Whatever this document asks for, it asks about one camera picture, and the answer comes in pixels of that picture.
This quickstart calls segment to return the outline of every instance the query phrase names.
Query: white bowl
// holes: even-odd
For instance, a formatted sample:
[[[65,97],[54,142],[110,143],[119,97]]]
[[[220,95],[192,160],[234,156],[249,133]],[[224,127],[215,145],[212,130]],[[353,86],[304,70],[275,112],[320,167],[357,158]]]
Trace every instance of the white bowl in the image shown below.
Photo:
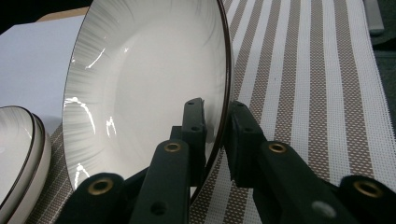
[[[13,222],[15,217],[23,222],[44,186],[50,165],[50,144],[40,125],[22,107],[0,108],[0,223]]]
[[[9,224],[19,224],[26,221],[30,213],[35,208],[35,203],[37,202],[40,193],[44,188],[44,184],[49,173],[51,156],[50,135],[46,132],[41,119],[37,116],[34,117],[36,127],[38,127],[41,133],[39,135],[40,140],[35,140],[35,145],[37,145],[35,149],[37,149],[37,151],[33,151],[33,153],[37,155],[34,174],[22,196],[21,202],[18,204],[17,209],[14,211],[8,222]]]
[[[205,154],[213,162],[231,95],[230,46],[220,0],[94,0],[64,93],[73,188],[90,175],[128,178],[147,168],[197,97],[205,100]]]

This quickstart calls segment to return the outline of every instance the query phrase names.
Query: striped placemat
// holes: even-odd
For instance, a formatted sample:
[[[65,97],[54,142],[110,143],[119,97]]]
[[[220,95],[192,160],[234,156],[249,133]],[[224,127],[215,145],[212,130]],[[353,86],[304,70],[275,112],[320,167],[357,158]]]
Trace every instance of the striped placemat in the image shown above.
[[[396,190],[396,144],[361,0],[225,0],[234,98],[269,140],[290,144],[321,178],[374,177]],[[52,223],[72,193],[62,128],[28,223]],[[260,223],[251,189],[230,180],[221,151],[191,223]]]

